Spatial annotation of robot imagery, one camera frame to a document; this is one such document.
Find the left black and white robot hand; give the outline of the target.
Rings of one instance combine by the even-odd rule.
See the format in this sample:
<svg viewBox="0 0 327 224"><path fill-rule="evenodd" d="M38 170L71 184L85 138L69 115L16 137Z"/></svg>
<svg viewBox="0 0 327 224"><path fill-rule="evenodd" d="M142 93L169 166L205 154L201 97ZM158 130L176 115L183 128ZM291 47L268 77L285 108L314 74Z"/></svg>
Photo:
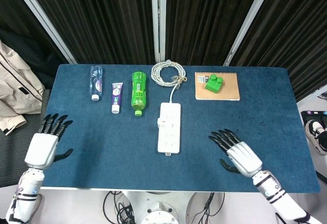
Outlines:
<svg viewBox="0 0 327 224"><path fill-rule="evenodd" d="M32 137L25 157L25 162L30 168L45 170L54 162L63 160L72 154L72 148L62 154L56 153L62 135L73 123L67 118L68 115L60 117L58 114L49 114L43 118L38 132Z"/></svg>

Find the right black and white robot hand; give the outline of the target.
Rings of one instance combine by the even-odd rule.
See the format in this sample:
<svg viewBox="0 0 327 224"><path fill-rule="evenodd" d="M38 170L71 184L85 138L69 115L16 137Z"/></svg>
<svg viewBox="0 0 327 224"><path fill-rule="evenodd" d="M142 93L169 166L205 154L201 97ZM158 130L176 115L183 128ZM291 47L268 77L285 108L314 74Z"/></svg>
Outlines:
<svg viewBox="0 0 327 224"><path fill-rule="evenodd" d="M231 173L253 177L262 169L262 161L253 150L229 129L212 131L209 137L228 156L233 166L220 159L222 167Z"/></svg>

